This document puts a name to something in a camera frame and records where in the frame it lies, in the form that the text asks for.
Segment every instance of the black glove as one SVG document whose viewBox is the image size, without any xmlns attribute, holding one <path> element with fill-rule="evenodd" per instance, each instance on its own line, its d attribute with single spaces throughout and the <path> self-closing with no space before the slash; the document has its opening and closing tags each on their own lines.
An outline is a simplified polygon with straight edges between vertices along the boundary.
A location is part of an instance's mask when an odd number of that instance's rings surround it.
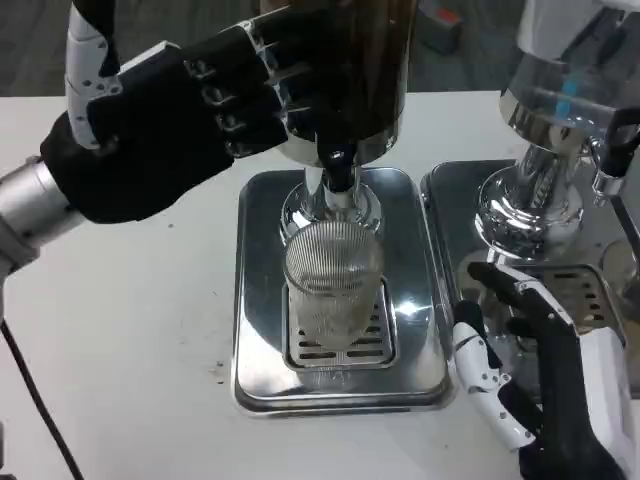
<svg viewBox="0 0 640 480">
<path fill-rule="evenodd" d="M 253 90 L 215 109 L 202 83 L 188 75 L 184 53 L 166 49 L 120 76 L 123 93 L 90 104 L 101 145 L 85 150 L 63 114 L 40 147 L 69 203 L 96 223 L 142 220 L 233 164 L 286 141 L 272 88 L 256 77 Z M 225 132 L 220 115 L 238 112 L 246 125 Z"/>
<path fill-rule="evenodd" d="M 89 103 L 99 151 L 76 144 L 64 114 L 42 143 L 43 161 L 87 219 L 120 223 L 162 211 L 234 158 L 285 142 L 285 112 L 297 136 L 328 131 L 331 143 L 347 144 L 344 8 L 323 0 L 255 19 L 262 52 L 241 26 L 184 50 L 165 47 L 120 73 L 122 93 Z"/>
</svg>

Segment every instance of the drip tray grate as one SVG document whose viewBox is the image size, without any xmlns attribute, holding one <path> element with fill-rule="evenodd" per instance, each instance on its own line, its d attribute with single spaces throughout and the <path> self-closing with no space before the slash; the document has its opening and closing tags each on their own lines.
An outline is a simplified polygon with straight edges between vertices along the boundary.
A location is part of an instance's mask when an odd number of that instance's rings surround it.
<svg viewBox="0 0 640 480">
<path fill-rule="evenodd" d="M 620 320 L 613 309 L 605 283 L 588 265 L 515 266 L 540 280 L 573 318 L 578 333 L 611 327 L 624 341 Z"/>
<path fill-rule="evenodd" d="M 364 334 L 345 350 L 325 348 L 306 338 L 295 315 L 290 315 L 289 290 L 285 286 L 283 299 L 284 359 L 293 370 L 347 370 L 357 368 L 387 368 L 396 357 L 396 326 L 390 311 L 387 287 L 383 281 L 373 313 Z"/>
</svg>

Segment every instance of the white table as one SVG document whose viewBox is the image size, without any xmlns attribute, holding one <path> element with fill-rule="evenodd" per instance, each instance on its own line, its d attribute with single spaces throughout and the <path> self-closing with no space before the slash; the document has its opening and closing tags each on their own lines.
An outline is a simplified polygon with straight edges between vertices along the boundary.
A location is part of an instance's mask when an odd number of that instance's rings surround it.
<svg viewBox="0 0 640 480">
<path fill-rule="evenodd" d="M 3 174 L 63 109 L 0 98 Z M 497 92 L 413 94 L 400 142 L 375 165 L 417 183 L 443 161 L 523 148 Z M 425 413 L 255 420 L 234 407 L 238 194 L 258 172 L 292 168 L 277 151 L 238 161 L 152 219 L 85 223 L 8 281 L 7 320 L 87 480 L 519 478 L 462 393 Z M 7 472 L 70 478 L 2 342 L 0 421 Z"/>
</svg>

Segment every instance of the floor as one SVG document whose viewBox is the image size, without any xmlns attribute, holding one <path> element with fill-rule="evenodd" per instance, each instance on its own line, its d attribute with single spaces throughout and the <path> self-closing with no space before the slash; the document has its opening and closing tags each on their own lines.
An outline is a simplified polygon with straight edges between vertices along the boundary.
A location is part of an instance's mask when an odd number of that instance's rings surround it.
<svg viewBox="0 0 640 480">
<path fill-rule="evenodd" d="M 411 91 L 497 90 L 517 61 L 524 0 L 442 0 L 464 19 L 460 47 L 440 55 L 416 36 Z M 0 0 L 0 96 L 62 95 L 70 0 Z M 251 16 L 252 0 L 118 0 L 123 59 L 160 40 L 187 45 Z"/>
</svg>

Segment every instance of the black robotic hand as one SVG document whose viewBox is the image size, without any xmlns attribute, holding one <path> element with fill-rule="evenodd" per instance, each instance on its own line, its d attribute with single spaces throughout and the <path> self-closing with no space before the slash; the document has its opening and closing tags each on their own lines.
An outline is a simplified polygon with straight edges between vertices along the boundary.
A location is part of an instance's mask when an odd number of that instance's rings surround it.
<svg viewBox="0 0 640 480">
<path fill-rule="evenodd" d="M 541 411 L 502 373 L 502 362 L 488 345 L 480 307 L 468 301 L 456 306 L 454 343 L 461 380 L 507 446 L 518 450 L 523 477 L 632 478 L 635 448 L 628 428 L 633 426 L 624 407 L 630 408 L 630 398 L 617 334 L 605 327 L 580 336 L 544 285 L 515 268 L 472 263 L 468 271 L 517 310 L 518 317 L 507 324 L 511 333 L 536 340 Z M 500 380 L 493 385 L 490 377 Z"/>
<path fill-rule="evenodd" d="M 81 9 L 84 3 L 74 2 L 90 19 L 112 14 Z M 340 8 L 332 0 L 289 7 L 185 49 L 165 44 L 143 54 L 120 70 L 118 92 L 91 98 L 86 115 L 70 109 L 74 116 L 56 121 L 42 161 L 87 219 L 120 223 L 152 216 L 234 159 L 285 142 L 285 123 L 302 138 L 313 136 L 322 130 L 318 122 L 333 123 L 326 112 L 348 94 Z M 109 32 L 100 70 L 108 75 L 116 58 L 112 25 L 88 22 Z M 74 137 L 87 128 L 95 149 Z"/>
</svg>

